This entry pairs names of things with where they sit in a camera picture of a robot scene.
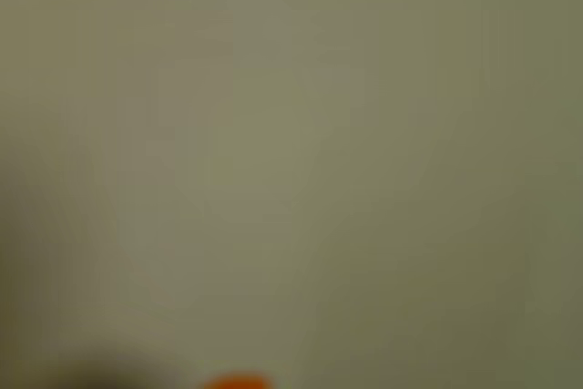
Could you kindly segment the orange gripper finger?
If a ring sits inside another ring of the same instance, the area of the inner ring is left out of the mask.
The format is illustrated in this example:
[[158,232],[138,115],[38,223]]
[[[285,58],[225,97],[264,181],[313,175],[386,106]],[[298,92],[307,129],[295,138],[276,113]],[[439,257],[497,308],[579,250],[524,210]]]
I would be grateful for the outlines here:
[[201,389],[273,389],[273,383],[261,374],[230,373],[210,378]]

